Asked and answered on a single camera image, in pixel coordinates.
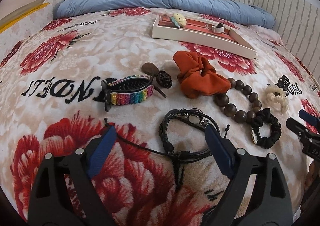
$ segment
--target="wooden bead bracelet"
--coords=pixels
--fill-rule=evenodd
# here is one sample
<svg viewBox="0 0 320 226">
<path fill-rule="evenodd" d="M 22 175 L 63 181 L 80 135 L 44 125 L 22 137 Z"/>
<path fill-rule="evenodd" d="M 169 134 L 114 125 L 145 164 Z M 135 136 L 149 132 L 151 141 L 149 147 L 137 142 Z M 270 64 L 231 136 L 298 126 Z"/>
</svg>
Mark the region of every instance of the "wooden bead bracelet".
<svg viewBox="0 0 320 226">
<path fill-rule="evenodd" d="M 229 78 L 228 81 L 231 83 L 231 88 L 235 88 L 238 91 L 242 91 L 245 96 L 249 96 L 248 99 L 252 103 L 252 109 L 248 112 L 245 111 L 237 111 L 237 108 L 234 104 L 229 103 L 229 97 L 227 94 L 216 94 L 215 103 L 219 107 L 224 107 L 224 114 L 227 117 L 233 117 L 235 122 L 244 123 L 247 122 L 250 124 L 252 120 L 255 118 L 256 113 L 261 110 L 262 104 L 259 101 L 259 96 L 257 93 L 252 92 L 252 88 L 249 85 L 244 85 L 241 80 L 234 80 L 233 78 Z"/>
</svg>

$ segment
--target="floral blanket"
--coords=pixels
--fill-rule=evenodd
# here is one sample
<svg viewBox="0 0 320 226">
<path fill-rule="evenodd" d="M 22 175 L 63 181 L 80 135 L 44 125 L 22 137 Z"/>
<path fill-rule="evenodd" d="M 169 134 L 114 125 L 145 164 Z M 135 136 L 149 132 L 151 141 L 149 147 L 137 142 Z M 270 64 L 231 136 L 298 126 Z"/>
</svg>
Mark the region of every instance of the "floral blanket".
<svg viewBox="0 0 320 226">
<path fill-rule="evenodd" d="M 159 40 L 151 37 L 153 12 L 180 12 L 223 22 L 236 29 L 257 51 L 255 60 L 205 46 Z M 223 115 L 212 97 L 188 99 L 180 91 L 179 70 L 172 60 L 178 50 L 196 51 L 207 57 L 217 73 L 240 79 L 257 92 L 263 108 L 267 84 L 282 75 L 291 82 L 289 110 L 271 107 L 282 124 L 282 136 L 272 149 L 255 146 L 248 125 Z M 173 79 L 167 98 L 154 92 L 137 105 L 113 106 L 106 113 L 101 102 L 100 80 L 142 74 L 145 62 L 153 62 Z M 236 90 L 228 92 L 238 110 L 250 110 L 249 101 Z M 68 155 L 98 137 L 103 118 L 115 124 L 127 140 L 163 151 L 158 127 L 171 109 L 199 108 L 211 116 L 236 148 L 266 156 L 273 152 L 287 180 L 294 212 L 299 207 L 307 174 L 307 158 L 295 134 L 285 127 L 287 118 L 305 109 L 319 115 L 320 91 L 307 71 L 276 41 L 260 37 L 253 29 L 212 16 L 165 9 L 129 8 L 98 12 L 50 22 L 29 38 L 17 42 L 0 64 L 0 183 L 19 214 L 27 219 L 31 187 L 44 155 Z M 268 126 L 261 129 L 268 135 Z M 206 146 L 202 132 L 179 121 L 168 127 L 175 150 L 201 150 Z M 184 166 L 182 186 L 177 189 L 172 163 L 166 157 L 117 141 L 101 173 L 92 179 L 97 193 L 118 225 L 201 225 L 217 205 L 228 179 L 213 157 Z M 66 177 L 68 191 L 79 215 L 84 215 Z M 248 205 L 254 181 L 239 210 Z"/>
</svg>

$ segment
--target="yellow plush toy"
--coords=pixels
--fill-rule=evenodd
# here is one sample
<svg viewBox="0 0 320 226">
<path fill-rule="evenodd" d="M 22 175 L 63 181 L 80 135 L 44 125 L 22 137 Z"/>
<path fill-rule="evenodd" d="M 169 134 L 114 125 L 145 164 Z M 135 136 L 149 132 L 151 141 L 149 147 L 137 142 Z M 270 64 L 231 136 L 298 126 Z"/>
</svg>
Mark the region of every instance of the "yellow plush toy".
<svg viewBox="0 0 320 226">
<path fill-rule="evenodd" d="M 170 19 L 177 28 L 183 28 L 187 24 L 186 18 L 180 13 L 173 14 L 173 16 Z"/>
</svg>

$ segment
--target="yellow strip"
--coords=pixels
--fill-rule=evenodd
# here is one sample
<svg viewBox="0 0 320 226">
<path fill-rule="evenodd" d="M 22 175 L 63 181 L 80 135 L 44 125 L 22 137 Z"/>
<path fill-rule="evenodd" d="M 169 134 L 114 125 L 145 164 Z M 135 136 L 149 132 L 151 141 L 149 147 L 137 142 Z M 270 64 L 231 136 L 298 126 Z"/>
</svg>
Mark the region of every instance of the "yellow strip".
<svg viewBox="0 0 320 226">
<path fill-rule="evenodd" d="M 36 12 L 37 10 L 40 10 L 42 8 L 47 7 L 49 3 L 43 3 L 41 5 L 38 5 L 30 10 L 28 10 L 26 13 L 20 15 L 19 17 L 17 17 L 16 19 L 10 21 L 9 23 L 4 24 L 3 26 L 0 27 L 0 33 L 2 33 L 3 31 L 7 30 L 9 27 L 11 27 L 12 25 L 14 25 L 15 23 L 17 23 L 18 21 L 22 20 L 23 18 L 25 18 L 26 16 Z"/>
</svg>

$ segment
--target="blue gripper pad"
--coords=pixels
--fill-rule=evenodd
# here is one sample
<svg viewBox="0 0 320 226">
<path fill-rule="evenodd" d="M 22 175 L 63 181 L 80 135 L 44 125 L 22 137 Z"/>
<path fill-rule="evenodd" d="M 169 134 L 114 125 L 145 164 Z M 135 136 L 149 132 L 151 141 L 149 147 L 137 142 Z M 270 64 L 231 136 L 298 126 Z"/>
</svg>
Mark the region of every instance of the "blue gripper pad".
<svg viewBox="0 0 320 226">
<path fill-rule="evenodd" d="M 209 124 L 205 127 L 204 137 L 221 173 L 231 179 L 234 175 L 232 158 L 221 143 L 221 136 L 214 127 Z"/>
<path fill-rule="evenodd" d="M 87 175 L 91 179 L 100 173 L 102 166 L 116 142 L 117 132 L 114 126 L 110 126 L 108 132 L 103 136 L 100 144 L 89 158 Z"/>
<path fill-rule="evenodd" d="M 311 126 L 317 127 L 319 118 L 312 116 L 311 114 L 307 113 L 305 110 L 299 111 L 299 117 L 302 118 L 305 122 L 309 123 Z"/>
</svg>

